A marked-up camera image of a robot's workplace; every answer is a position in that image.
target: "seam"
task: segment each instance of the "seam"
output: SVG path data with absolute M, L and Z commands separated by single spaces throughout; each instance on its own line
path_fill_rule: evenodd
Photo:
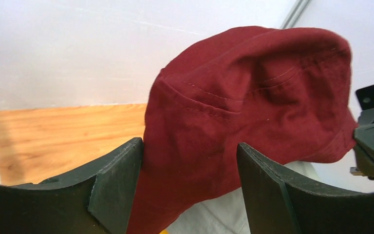
M 180 104 L 180 103 L 178 103 L 178 102 L 175 102 L 175 103 L 178 104 L 179 106 L 181 106 L 181 107 L 183 107 L 183 108 L 185 108 L 185 109 L 191 110 L 191 111 L 195 111 L 195 112 L 203 113 L 203 114 L 206 114 L 206 115 L 209 115 L 209 116 L 213 116 L 213 117 L 217 117 L 217 118 L 220 118 L 220 119 L 223 119 L 223 120 L 227 120 L 227 121 L 234 121 L 234 120 L 232 120 L 232 119 L 230 119 L 230 118 L 223 118 L 223 117 L 218 116 L 218 115 L 213 115 L 213 114 L 210 114 L 210 113 L 208 113 L 208 112 L 199 111 L 199 110 L 194 109 L 194 108 L 189 108 L 189 107 L 183 106 L 182 104 Z
M 277 77 L 273 77 L 273 78 L 270 78 L 270 79 L 264 80 L 263 83 L 268 82 L 268 81 L 271 81 L 271 80 L 274 80 L 274 79 L 277 79 L 277 78 L 280 78 L 280 77 L 286 75 L 287 73 L 289 73 L 290 71 L 292 71 L 295 67 L 296 67 L 296 66 L 291 67 L 289 70 L 287 70 L 286 72 L 284 72 L 283 74 L 281 74 L 281 75 L 279 75 L 279 76 L 277 76 Z
M 326 50 L 319 50 L 319 51 L 314 52 L 314 53 L 317 54 L 317 53 L 321 53 L 321 52 L 324 52 L 324 51 L 328 51 L 328 52 L 329 52 L 329 51 L 333 51 L 333 50 L 335 50 L 335 48 L 332 48 L 332 49 L 330 49 L 330 50 L 329 50 L 329 49 L 326 49 Z M 329 60 L 329 59 L 332 59 L 332 58 L 334 58 L 336 55 L 339 55 L 340 53 L 346 52 L 346 50 L 348 50 L 348 48 L 347 48 L 347 49 L 342 49 L 342 50 L 340 50 L 340 51 L 337 52 L 333 57 L 331 57 L 331 58 L 326 58 L 324 61 L 327 61 L 327 60 Z M 311 55 L 311 56 L 309 56 L 309 57 L 301 58 L 299 61 L 306 60 L 306 59 L 312 58 L 312 57 L 314 57 L 314 56 L 315 56 L 315 55 Z M 274 79 L 278 79 L 278 78 L 280 78 L 280 77 L 286 75 L 287 73 L 289 73 L 289 72 L 290 72 L 291 70 L 293 70 L 295 67 L 296 67 L 296 66 L 291 67 L 289 70 L 287 70 L 286 72 L 284 72 L 284 73 L 281 74 L 281 75 L 278 75 L 278 76 L 276 76 L 276 77 L 273 77 L 273 78 L 269 78 L 269 79 L 267 79 L 267 80 L 264 80 L 264 81 L 262 81 L 262 83 L 264 83 L 264 82 L 269 82 L 269 81 L 272 81 L 272 80 L 274 80 Z M 186 84 L 188 84 L 188 85 L 191 85 L 191 86 L 194 87 L 195 89 L 197 89 L 197 90 L 199 90 L 199 91 L 201 91 L 201 92 L 204 92 L 205 94 L 209 94 L 209 95 L 212 95 L 212 96 L 214 96 L 214 97 L 221 98 L 221 99 L 224 99 L 224 100 L 233 101 L 233 102 L 243 102 L 242 100 L 234 100 L 234 99 L 229 99 L 229 98 L 225 98 L 225 97 L 220 97 L 220 96 L 218 96 L 218 95 L 216 95 L 216 94 L 213 94 L 213 93 L 207 92 L 207 91 L 205 91 L 205 90 L 203 90 L 203 89 L 197 87 L 196 85 L 191 84 L 191 83 L 189 83 L 189 82 L 187 82 L 187 81 L 185 81 L 185 80 L 180 80 L 180 81 L 183 82 L 183 83 L 186 83 Z
M 185 80 L 181 80 L 181 82 L 186 83 L 186 84 L 189 84 L 189 85 L 193 86 L 194 88 L 196 88 L 196 89 L 198 89 L 198 90 L 200 90 L 200 91 L 202 91 L 202 92 L 204 92 L 204 93 L 206 93 L 206 94 L 209 94 L 209 95 L 215 96 L 215 97 L 217 97 L 217 98 L 221 98 L 221 99 L 228 100 L 228 101 L 234 101 L 234 102 L 243 102 L 243 101 L 240 101 L 240 100 L 228 99 L 228 98 L 225 98 L 225 97 L 220 97 L 220 96 L 217 96 L 217 95 L 215 95 L 215 94 L 209 93 L 209 92 L 204 91 L 204 90 L 200 89 L 199 87 L 195 86 L 194 84 L 191 84 L 191 83 L 189 83 L 189 82 L 187 82 L 187 81 L 185 81 Z
M 284 84 L 285 84 L 286 86 L 284 86 L 282 89 L 280 89 L 280 90 L 275 90 L 275 91 L 271 91 L 273 94 L 278 93 L 278 92 L 282 92 L 283 90 L 285 90 L 285 89 L 291 87 L 292 85 L 296 84 L 296 82 L 291 82 L 291 83 L 289 83 L 289 82 L 292 81 L 292 80 L 294 79 L 294 77 L 295 77 L 298 73 L 300 73 L 300 72 L 302 72 L 302 71 L 305 71 L 305 70 L 307 70 L 307 69 L 310 69 L 311 67 L 317 66 L 318 64 L 322 64 L 322 63 L 324 63 L 324 62 L 328 62 L 329 60 L 333 59 L 334 57 L 336 57 L 336 56 L 338 56 L 338 55 L 340 55 L 340 54 L 346 53 L 346 52 L 347 52 L 347 49 L 345 49 L 345 50 L 341 50 L 341 51 L 335 53 L 333 56 L 328 57 L 328 58 L 326 58 L 325 60 L 323 60 L 323 61 L 321 61 L 321 62 L 319 62 L 319 63 L 311 64 L 311 65 L 309 65 L 309 66 L 307 66 L 307 67 L 305 67 L 305 68 L 300 68 L 300 69 L 298 69 L 298 70 L 297 70 L 297 71 L 296 71 L 296 72 L 295 72 L 291 77 L 289 77 L 289 79 L 287 79 L 287 80 L 285 80 L 285 81 L 283 81 L 283 82 L 281 82 L 281 83 L 279 83 L 279 84 L 277 84 L 277 85 L 270 86 L 270 87 L 258 88 L 258 89 L 255 89 L 255 90 L 251 90 L 251 91 L 249 91 L 249 92 L 247 92 L 247 93 L 245 94 L 244 99 L 248 98 L 248 97 L 249 97 L 249 94 L 251 94 L 251 93 L 259 92 L 259 91 L 265 91 L 265 90 L 270 90 L 270 89 L 273 89 L 273 88 L 275 88 L 275 87 L 278 87 L 278 86 L 280 86 L 280 85 L 284 85 Z M 217 117 L 217 118 L 220 118 L 220 119 L 223 119 L 223 120 L 227 120 L 227 121 L 234 121 L 234 120 L 229 119 L 229 118 L 223 118 L 223 117 L 220 117 L 220 116 L 218 116 L 218 115 L 210 114 L 210 113 L 208 113 L 208 112 L 203 112 L 203 111 L 200 111 L 200 110 L 197 110 L 197 109 L 194 109 L 194 108 L 186 107 L 186 106 L 184 106 L 184 105 L 182 105 L 182 104 L 180 104 L 180 103 L 178 103 L 178 102 L 175 102 L 175 103 L 178 104 L 178 105 L 180 105 L 181 107 L 184 107 L 185 109 L 188 109 L 188 110 L 191 110 L 191 111 L 196 111 L 196 112 L 199 112 L 199 113 L 202 113 L 202 114 L 207 114 L 207 115 L 209 115 L 209 116 Z

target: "red cap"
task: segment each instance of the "red cap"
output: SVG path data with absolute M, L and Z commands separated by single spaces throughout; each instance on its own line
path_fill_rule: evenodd
M 351 52 L 317 28 L 239 27 L 200 41 L 155 80 L 128 234 L 157 234 L 197 202 L 241 186 L 236 149 L 340 160 L 355 142 Z

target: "black bracket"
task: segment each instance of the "black bracket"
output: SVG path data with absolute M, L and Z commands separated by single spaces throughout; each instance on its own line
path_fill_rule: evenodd
M 237 163 L 252 234 L 374 234 L 374 193 L 312 180 L 245 143 Z
M 0 186 L 0 234 L 125 234 L 142 156 L 133 138 L 39 184 Z

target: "stitching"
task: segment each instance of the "stitching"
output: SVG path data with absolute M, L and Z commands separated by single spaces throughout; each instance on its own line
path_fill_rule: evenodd
M 293 66 L 292 68 L 290 68 L 289 70 L 287 70 L 286 72 L 284 72 L 283 74 L 281 74 L 280 76 L 277 76 L 277 77 L 274 77 L 274 78 L 271 78 L 271 79 L 267 79 L 267 80 L 263 81 L 263 83 L 264 83 L 264 82 L 271 81 L 271 80 L 274 80 L 274 79 L 277 79 L 277 78 L 280 78 L 280 77 L 286 75 L 288 72 L 292 71 L 295 67 L 296 67 L 296 66 Z
M 188 109 L 188 110 L 191 110 L 191 111 L 200 112 L 200 113 L 207 114 L 207 115 L 209 115 L 209 116 L 213 116 L 213 117 L 217 117 L 217 118 L 221 118 L 221 119 L 223 119 L 223 120 L 227 120 L 227 121 L 234 121 L 234 120 L 229 119 L 229 118 L 223 118 L 223 117 L 220 117 L 220 116 L 217 116 L 217 115 L 210 114 L 210 113 L 208 113 L 208 112 L 203 112 L 203 111 L 199 111 L 199 110 L 194 109 L 194 108 L 189 108 L 189 107 L 183 106 L 182 104 L 180 104 L 180 103 L 178 103 L 178 102 L 175 102 L 175 103 L 178 104 L 179 106 L 184 107 L 184 108 L 186 108 L 186 109 Z
M 333 50 L 335 50 L 335 48 L 332 48 L 331 50 L 320 50 L 320 51 L 315 52 L 315 54 L 316 54 L 316 53 L 323 52 L 323 51 L 333 51 Z M 312 57 L 314 57 L 314 55 L 309 56 L 309 57 L 306 57 L 306 58 L 302 58 L 302 59 L 300 59 L 300 60 L 305 60 L 305 59 L 312 58 Z M 294 68 L 295 68 L 295 66 L 291 67 L 289 70 L 287 70 L 286 72 L 284 72 L 283 74 L 281 74 L 281 75 L 279 75 L 279 76 L 276 76 L 276 77 L 273 77 L 273 78 L 270 78 L 270 79 L 264 80 L 263 83 L 264 83 L 264 82 L 271 81 L 271 80 L 274 80 L 274 79 L 278 79 L 278 78 L 280 78 L 280 77 L 286 75 L 287 73 L 289 73 L 289 72 L 290 72 L 291 70 L 293 70 Z M 228 100 L 228 101 L 234 101 L 234 102 L 243 102 L 242 100 L 233 100 L 233 99 L 228 99 L 228 98 L 225 98 L 225 97 L 220 97 L 220 96 L 218 96 L 218 95 L 215 95 L 215 94 L 209 93 L 209 92 L 204 91 L 203 89 L 201 89 L 201 88 L 195 86 L 194 84 L 191 84 L 191 83 L 189 83 L 189 82 L 187 82 L 187 81 L 184 81 L 184 80 L 181 80 L 181 82 L 186 83 L 186 84 L 189 84 L 189 85 L 191 85 L 192 87 L 194 87 L 195 89 L 197 89 L 197 90 L 199 90 L 199 91 L 201 91 L 201 92 L 204 92 L 204 93 L 206 93 L 206 94 L 212 95 L 212 96 L 214 96 L 214 97 L 217 97 L 217 98 L 221 98 L 221 99 Z
M 215 96 L 215 97 L 217 97 L 217 98 L 221 98 L 221 99 L 228 100 L 228 101 L 234 101 L 234 102 L 243 102 L 242 100 L 232 100 L 232 99 L 228 99 L 228 98 L 225 98 L 225 97 L 217 96 L 217 95 L 215 95 L 215 94 L 212 94 L 212 93 L 209 93 L 209 92 L 207 92 L 207 91 L 204 91 L 204 90 L 200 89 L 199 87 L 195 86 L 194 84 L 188 83 L 187 81 L 184 81 L 184 80 L 181 80 L 181 82 L 186 83 L 186 84 L 189 84 L 189 85 L 193 86 L 194 88 L 196 88 L 196 89 L 198 89 L 198 90 L 200 90 L 200 91 L 202 91 L 202 92 L 204 92 L 204 93 L 206 93 L 206 94 L 209 94 L 209 95 Z
M 346 50 L 339 51 L 338 53 L 336 53 L 336 54 L 333 55 L 332 57 L 329 57 L 329 58 L 327 58 L 327 59 L 325 59 L 325 60 L 319 62 L 318 64 L 322 64 L 322 63 L 324 63 L 324 62 L 328 62 L 329 60 L 333 59 L 334 57 L 337 57 L 337 56 L 339 56 L 340 54 L 343 54 L 343 53 L 345 53 L 345 52 L 346 52 Z M 315 66 L 315 65 L 316 65 L 316 64 L 312 64 L 312 65 L 309 65 L 309 66 L 307 66 L 307 67 L 305 67 L 305 68 L 303 68 L 303 69 L 300 68 L 300 69 L 297 70 L 297 71 L 296 71 L 296 72 L 295 72 L 291 77 L 289 77 L 289 79 L 283 81 L 283 82 L 280 83 L 280 84 L 277 84 L 277 85 L 275 85 L 275 86 L 271 86 L 271 87 L 263 87 L 263 88 L 258 88 L 258 89 L 255 89 L 255 90 L 251 90 L 251 91 L 247 92 L 246 95 L 248 95 L 248 94 L 250 94 L 250 93 L 252 93 L 252 92 L 258 91 L 258 90 L 266 90 L 266 89 L 270 89 L 270 88 L 276 87 L 276 86 L 278 86 L 278 85 L 283 85 L 284 83 L 287 83 L 287 82 L 289 82 L 290 80 L 292 80 L 292 78 L 294 78 L 294 77 L 295 77 L 299 72 L 305 71 L 305 70 L 307 70 L 307 69 L 309 69 L 309 68 L 311 68 L 311 67 L 313 67 L 313 66 Z
M 336 57 L 336 56 L 338 56 L 338 55 L 340 55 L 340 54 L 346 53 L 346 51 L 347 51 L 347 49 L 345 49 L 345 50 L 341 50 L 341 51 L 337 52 L 336 54 L 334 54 L 332 57 L 327 58 L 327 59 L 325 59 L 325 60 L 319 62 L 318 64 L 321 64 L 321 63 L 327 62 L 327 61 L 333 59 L 334 57 Z M 280 83 L 280 84 L 277 84 L 277 85 L 275 85 L 275 86 L 270 86 L 270 87 L 264 87 L 264 88 L 259 88 L 259 89 L 251 90 L 251 91 L 249 91 L 249 92 L 247 92 L 247 93 L 245 94 L 245 98 L 247 98 L 248 95 L 249 95 L 250 93 L 253 93 L 253 92 L 256 92 L 256 91 L 269 90 L 269 89 L 274 88 L 274 87 L 277 87 L 277 86 L 279 86 L 279 85 L 283 85 L 283 84 L 285 84 L 285 83 L 288 83 L 289 81 L 293 80 L 293 78 L 294 78 L 294 77 L 295 77 L 299 72 L 304 71 L 304 70 L 307 70 L 307 69 L 309 69 L 309 68 L 311 68 L 311 67 L 313 67 L 313 66 L 315 66 L 315 65 L 316 65 L 316 64 L 311 64 L 311 65 L 309 65 L 309 66 L 307 66 L 307 67 L 305 67 L 305 68 L 303 68 L 303 69 L 299 69 L 299 70 L 297 70 L 297 71 L 296 71 L 296 72 L 295 72 L 295 73 L 294 73 L 294 74 L 293 74 L 289 79 L 287 79 L 286 81 L 284 81 L 284 82 L 282 82 L 282 83 Z M 293 82 L 293 83 L 289 83 L 287 86 L 283 87 L 283 88 L 280 89 L 280 90 L 272 91 L 272 93 L 275 94 L 275 93 L 278 93 L 278 92 L 282 92 L 283 90 L 285 90 L 285 89 L 291 87 L 291 86 L 294 85 L 294 84 L 295 84 L 295 82 Z M 186 109 L 188 109 L 188 110 L 191 110 L 191 111 L 196 111 L 196 112 L 199 112 L 199 113 L 203 113 L 203 114 L 206 114 L 206 115 L 209 115 L 209 116 L 213 116 L 213 117 L 217 117 L 217 118 L 220 118 L 220 119 L 223 119 L 223 120 L 227 120 L 227 121 L 234 121 L 234 120 L 232 120 L 232 119 L 223 118 L 223 117 L 220 117 L 220 116 L 218 116 L 218 115 L 210 114 L 210 113 L 208 113 L 208 112 L 203 112 L 203 111 L 199 111 L 199 110 L 194 109 L 194 108 L 186 107 L 186 106 L 184 106 L 184 105 L 182 105 L 182 104 L 180 104 L 180 103 L 178 103 L 178 102 L 176 102 L 176 104 L 178 104 L 178 105 L 180 105 L 181 107 L 184 107 L 184 108 L 186 108 Z

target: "wooden floor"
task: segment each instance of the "wooden floor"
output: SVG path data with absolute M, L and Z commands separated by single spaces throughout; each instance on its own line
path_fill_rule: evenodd
M 146 105 L 0 111 L 2 184 L 42 180 L 142 137 Z

